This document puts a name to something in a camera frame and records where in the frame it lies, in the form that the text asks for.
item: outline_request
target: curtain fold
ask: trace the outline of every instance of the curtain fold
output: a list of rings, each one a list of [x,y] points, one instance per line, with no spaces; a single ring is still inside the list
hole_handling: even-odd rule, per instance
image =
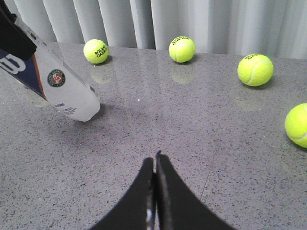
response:
[[[5,0],[45,41],[307,59],[307,0]]]

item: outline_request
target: roland garros emblem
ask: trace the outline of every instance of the roland garros emblem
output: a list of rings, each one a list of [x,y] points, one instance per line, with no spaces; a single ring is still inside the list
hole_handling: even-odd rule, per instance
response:
[[[52,87],[60,87],[65,83],[65,75],[61,70],[55,69],[48,74],[47,80]]]

